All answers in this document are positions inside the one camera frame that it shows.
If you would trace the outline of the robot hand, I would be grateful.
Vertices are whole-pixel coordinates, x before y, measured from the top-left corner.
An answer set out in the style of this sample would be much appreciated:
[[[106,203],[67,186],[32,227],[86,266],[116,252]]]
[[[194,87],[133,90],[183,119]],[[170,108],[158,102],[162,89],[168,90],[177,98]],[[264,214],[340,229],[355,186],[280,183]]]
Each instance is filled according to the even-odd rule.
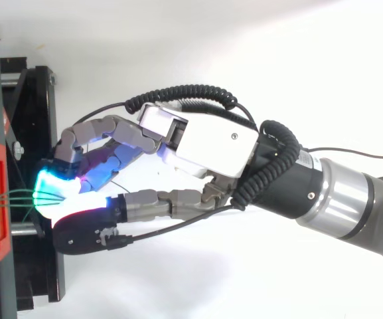
[[[119,232],[121,223],[170,217],[186,225],[223,211],[257,139],[251,122],[213,105],[146,102],[136,122],[109,115],[63,130],[37,174],[33,203],[50,221],[59,253],[120,249],[135,241]],[[202,191],[146,189],[113,197],[102,192],[144,154],[211,182]]]

